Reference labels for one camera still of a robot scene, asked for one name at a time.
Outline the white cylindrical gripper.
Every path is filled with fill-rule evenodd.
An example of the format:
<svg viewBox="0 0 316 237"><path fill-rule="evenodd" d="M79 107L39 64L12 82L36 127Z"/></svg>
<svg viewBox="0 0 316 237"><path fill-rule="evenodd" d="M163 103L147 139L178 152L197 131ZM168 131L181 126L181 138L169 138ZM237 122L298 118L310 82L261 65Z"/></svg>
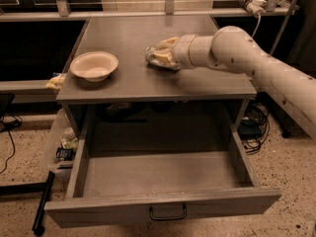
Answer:
<svg viewBox="0 0 316 237"><path fill-rule="evenodd" d="M194 66L190 60L190 47L196 37L197 35L184 35L180 38L173 37L161 40L156 45L157 49L154 51L154 56L162 63L174 61L181 69L193 69Z"/></svg>

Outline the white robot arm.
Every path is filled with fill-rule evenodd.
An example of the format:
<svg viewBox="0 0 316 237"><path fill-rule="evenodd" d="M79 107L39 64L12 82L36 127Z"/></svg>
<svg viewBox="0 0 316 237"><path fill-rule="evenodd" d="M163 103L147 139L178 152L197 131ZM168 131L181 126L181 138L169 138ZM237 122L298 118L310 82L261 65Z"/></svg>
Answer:
<svg viewBox="0 0 316 237"><path fill-rule="evenodd" d="M316 79L264 52L244 30L164 39L145 51L147 62L174 71L227 67L248 75L309 136L316 138Z"/></svg>

